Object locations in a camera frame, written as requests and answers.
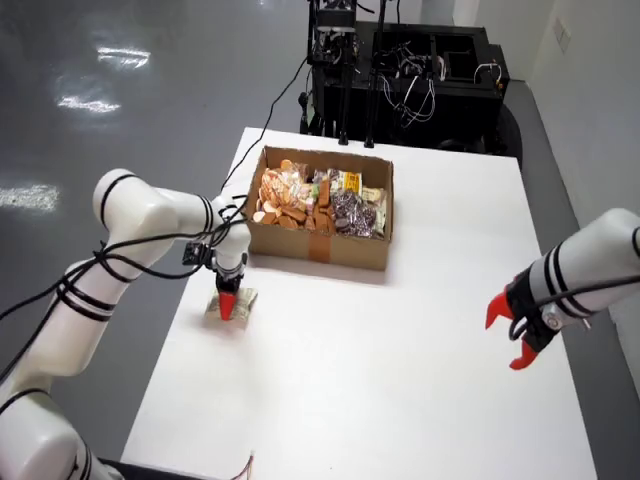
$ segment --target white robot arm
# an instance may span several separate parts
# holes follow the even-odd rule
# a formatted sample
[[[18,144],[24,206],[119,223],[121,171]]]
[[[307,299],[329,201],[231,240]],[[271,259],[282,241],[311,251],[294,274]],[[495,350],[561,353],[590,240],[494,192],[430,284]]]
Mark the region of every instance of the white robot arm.
[[[243,222],[231,222],[238,207],[187,193],[154,188],[127,170],[113,170],[93,195],[97,218],[109,230],[113,253],[70,276],[54,294],[48,320],[28,350],[0,379],[0,478],[100,479],[108,468],[91,454],[48,396],[56,376],[82,372],[107,327],[120,297],[142,273],[125,260],[150,267],[171,247],[173,234],[204,241],[216,227],[228,225],[215,247],[216,284],[230,313],[244,272],[251,240]],[[139,239],[162,239],[134,243]],[[71,265],[67,272],[84,262]]]
[[[511,368],[521,370],[562,328],[588,325],[588,317],[635,293],[638,284],[640,218],[609,210],[519,273],[489,304],[486,328],[498,316],[512,320],[509,337],[522,337],[522,356]]]

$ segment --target table surface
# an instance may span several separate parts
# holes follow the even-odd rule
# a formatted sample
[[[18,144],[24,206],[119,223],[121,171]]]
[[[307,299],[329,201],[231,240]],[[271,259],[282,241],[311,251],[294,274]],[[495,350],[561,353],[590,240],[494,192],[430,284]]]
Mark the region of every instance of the table surface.
[[[259,136],[247,128],[234,165]],[[560,338],[526,370],[490,299],[540,252],[515,159],[267,131],[394,163],[386,272],[252,256],[245,328],[188,282],[122,460],[230,478],[596,478]],[[225,193],[248,189],[254,148]]]

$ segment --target small box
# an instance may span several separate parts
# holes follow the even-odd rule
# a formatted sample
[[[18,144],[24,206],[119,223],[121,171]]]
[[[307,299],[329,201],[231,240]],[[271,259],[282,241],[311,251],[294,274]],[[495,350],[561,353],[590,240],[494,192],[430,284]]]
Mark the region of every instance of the small box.
[[[253,222],[258,190],[266,168],[278,168],[289,159],[309,165],[315,170],[335,168],[346,172],[362,173],[362,184],[370,188],[384,188],[387,192],[387,215],[384,238],[363,238],[346,235],[325,235],[308,230],[290,230],[279,225]],[[265,146],[251,181],[247,206],[248,226],[251,231],[251,253],[308,259],[349,267],[384,270],[393,234],[393,163],[381,158],[337,152],[294,150]]]

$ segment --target concrete floor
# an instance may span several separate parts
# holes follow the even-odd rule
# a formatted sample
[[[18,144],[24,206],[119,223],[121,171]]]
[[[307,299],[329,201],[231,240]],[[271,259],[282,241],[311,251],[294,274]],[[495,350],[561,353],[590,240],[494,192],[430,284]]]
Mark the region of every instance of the concrete floor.
[[[30,195],[30,203],[0,203],[2,305],[44,288],[106,239],[91,194],[109,169],[216,195],[243,128],[263,125],[302,61],[306,20],[299,0],[1,2],[0,198]],[[422,20],[438,23],[424,13]],[[271,128],[297,130],[303,84],[301,75]],[[522,130],[523,179],[547,250],[577,223],[526,85],[513,82],[507,104]],[[179,270],[180,258],[174,248],[158,268]],[[101,456],[119,458],[124,448],[184,283],[141,277],[91,365],[54,386]],[[44,308],[2,325],[0,365]],[[565,342],[599,475],[637,477],[640,408],[611,321],[605,316],[596,334],[572,332]]]

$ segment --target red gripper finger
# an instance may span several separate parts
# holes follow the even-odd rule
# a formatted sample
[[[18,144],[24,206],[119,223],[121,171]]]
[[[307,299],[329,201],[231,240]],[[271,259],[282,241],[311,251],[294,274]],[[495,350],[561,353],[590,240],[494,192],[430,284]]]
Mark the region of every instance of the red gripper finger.
[[[487,307],[487,321],[484,328],[489,328],[491,325],[493,325],[493,322],[498,317],[498,315],[502,315],[503,317],[507,317],[513,320],[513,313],[511,312],[511,308],[507,303],[506,289],[504,292],[496,295],[495,298],[489,303],[489,307]]]
[[[509,366],[514,370],[522,370],[533,363],[538,354],[529,346],[528,343],[522,342],[522,356],[513,360]]]

